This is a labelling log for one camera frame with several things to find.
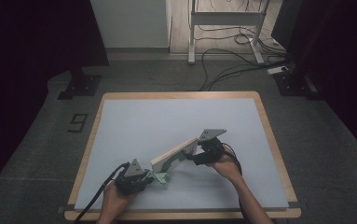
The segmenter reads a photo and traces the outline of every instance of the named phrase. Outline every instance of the wooden table edge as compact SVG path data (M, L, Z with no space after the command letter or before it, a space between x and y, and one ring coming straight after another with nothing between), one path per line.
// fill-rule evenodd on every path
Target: wooden table edge
M97 111L96 118L93 123L93 127L91 129L91 133L89 136L89 141L87 143L84 155L82 157L82 162L80 163L78 173L76 175L76 181L73 185L73 189L70 194L70 198L68 200L68 204L72 205L76 203L76 199L78 196L79 188L82 185L83 177L86 172L86 168L88 166L89 161L89 154L91 152L92 145L94 143L95 135L97 133L98 126L100 124L100 119L103 112L103 103L105 100L139 100L139 99L149 99L149 100L156 100L156 99L228 99L228 98L253 98L256 104L256 108L259 113L259 117L262 121L268 143L271 149L272 156L274 161L276 162L277 169L280 174L281 182L285 190L285 194L287 197L288 202L297 202L297 198L295 196L295 191L292 186L291 180L287 173L285 164L283 162L280 149L278 148L277 141L274 137L274 133L271 130L271 126L268 122L268 116L266 114L266 110L263 107L261 98L259 93L256 91L166 91L166 92L108 92L106 93L102 101L100 102L99 109ZM300 217L301 209L300 208L288 208L283 211L267 211L268 215L271 218L278 218L278 217ZM67 220L75 220L76 217L80 214L80 211L76 210L66 210L64 212L64 216ZM122 214L119 219L124 220L147 220L147 219L171 219L171 218L164 218L165 216L172 216L175 217L176 214L182 214L181 212L157 212L157 213L149 213L149 212L141 212L141 213L132 213L126 212ZM190 213L192 214L193 219L208 219L209 216L214 217L213 214L219 214L219 217L214 218L238 218L235 217L238 212L205 212L205 213ZM99 212L87 213L83 216L83 220L96 220L98 218Z

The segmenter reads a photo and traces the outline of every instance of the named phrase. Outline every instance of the black device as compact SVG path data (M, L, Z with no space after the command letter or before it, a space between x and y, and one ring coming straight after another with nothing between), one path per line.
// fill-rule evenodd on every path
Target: black device
M115 186L121 194L130 195L143 191L146 185L152 183L154 179L154 177L148 176L148 172L144 171L138 161L134 159L119 173L115 180Z

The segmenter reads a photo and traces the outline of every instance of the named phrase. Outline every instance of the forearm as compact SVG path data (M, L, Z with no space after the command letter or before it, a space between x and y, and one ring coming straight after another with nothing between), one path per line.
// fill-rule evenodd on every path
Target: forearm
M114 213L101 212L97 224L111 224L116 217Z
M268 214L249 190L242 176L232 178L230 182L233 184L234 188L239 194L241 206L250 219L251 223L272 223L271 219L268 217Z

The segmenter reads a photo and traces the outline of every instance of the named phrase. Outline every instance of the wooden board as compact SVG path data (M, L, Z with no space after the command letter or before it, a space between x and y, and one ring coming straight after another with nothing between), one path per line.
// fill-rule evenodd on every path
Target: wooden board
M183 144L173 148L151 160L152 170L155 173L167 173L186 160L185 154L196 153L198 138L191 138Z

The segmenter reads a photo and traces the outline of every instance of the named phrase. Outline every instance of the black curtain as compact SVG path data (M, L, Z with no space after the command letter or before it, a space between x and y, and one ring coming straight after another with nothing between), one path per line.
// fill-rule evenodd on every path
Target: black curtain
M89 0L0 0L0 171L72 67L108 65Z

